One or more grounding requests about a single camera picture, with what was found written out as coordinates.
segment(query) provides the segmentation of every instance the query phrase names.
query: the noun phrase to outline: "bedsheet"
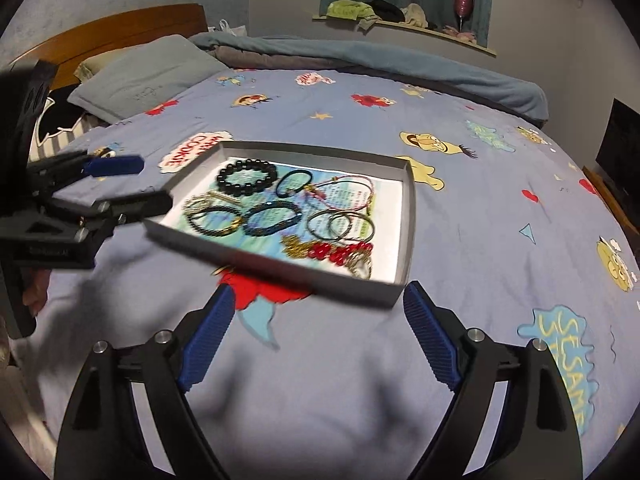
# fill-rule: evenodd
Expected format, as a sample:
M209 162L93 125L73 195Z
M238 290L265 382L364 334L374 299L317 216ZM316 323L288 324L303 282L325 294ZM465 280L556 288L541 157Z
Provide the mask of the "bedsheet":
M85 179L60 195L151 189L220 139L336 146L411 162L410 278L494 340L547 341L580 431L585 474L640 392L640 275L616 221L571 158L524 120L420 87L333 71L231 71L70 148L141 153L139 176ZM54 435L98 339L139 344L241 291L201 384L187 394L234 479L407 478L451 400L402 312L349 306L266 283L117 229L92 271L52 275L38 328L14 349ZM482 465L504 388L470 468ZM148 413L143 427L151 425ZM162 462L158 445L152 456Z

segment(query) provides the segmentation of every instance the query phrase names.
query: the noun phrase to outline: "gray tray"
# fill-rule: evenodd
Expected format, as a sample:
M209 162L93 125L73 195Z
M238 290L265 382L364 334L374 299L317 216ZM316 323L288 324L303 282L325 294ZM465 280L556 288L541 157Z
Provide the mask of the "gray tray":
M285 144L282 142L223 141L201 154L167 181L163 189L178 203L215 167L229 157L259 158L280 164L293 164L329 171L345 171L402 182L402 218L398 266L393 283L363 280L353 276L311 269L291 262L277 261L268 256L224 246L215 239L197 237L162 225L162 217L144 223L149 235L181 252L194 254L219 264L273 276L296 285L303 285L316 294L333 296L349 302L391 307L406 285L414 247L415 189L411 165L391 156L352 152L337 148Z

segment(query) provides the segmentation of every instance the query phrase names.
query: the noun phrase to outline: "window sill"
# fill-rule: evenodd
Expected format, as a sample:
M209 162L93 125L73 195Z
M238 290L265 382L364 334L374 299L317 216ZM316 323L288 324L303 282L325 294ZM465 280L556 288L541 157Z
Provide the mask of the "window sill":
M340 21L351 21L344 20L342 18L332 18L329 16L318 16L314 15L311 18L312 20L340 20ZM452 41L453 43L457 43L460 45L464 45L468 48L472 48L475 50L479 50L480 52L484 52L488 56L496 57L498 54L495 50L491 50L490 48L486 48L484 46L480 46L475 43L469 43L468 41L459 40L458 38L454 38L453 36L449 36L448 34L444 34L443 32L437 32L436 30L428 30L426 28L414 27L413 25L408 25L407 23L394 23L394 22L385 22L383 20L377 20L373 25L374 27L382 26L382 27L390 27L390 28L402 28L403 30L410 30L412 32L418 32L419 34L426 34L428 36L436 36L437 38L442 38L443 40Z

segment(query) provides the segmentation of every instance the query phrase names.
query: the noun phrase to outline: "wooden headboard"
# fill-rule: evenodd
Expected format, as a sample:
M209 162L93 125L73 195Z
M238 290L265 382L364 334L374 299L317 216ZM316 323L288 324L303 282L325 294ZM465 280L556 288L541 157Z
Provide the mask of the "wooden headboard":
M79 83L74 72L88 57L171 34L188 38L206 31L204 9L198 4L149 7L79 25L43 41L15 60L43 59L58 65L58 74L51 86L55 90Z

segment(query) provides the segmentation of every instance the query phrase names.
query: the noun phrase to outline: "red heart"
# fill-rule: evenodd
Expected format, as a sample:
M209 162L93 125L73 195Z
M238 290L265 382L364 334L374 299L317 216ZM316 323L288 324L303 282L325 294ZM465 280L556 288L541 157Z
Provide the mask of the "red heart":
M591 182L589 182L587 179L585 178L581 178L578 181L578 184L580 184L584 189L586 189L589 193L593 193L594 195L598 194L595 190L595 188L593 187L593 185L591 184Z
M522 194L526 196L529 200L533 200L536 204L538 203L538 197L530 192L528 189L523 189Z

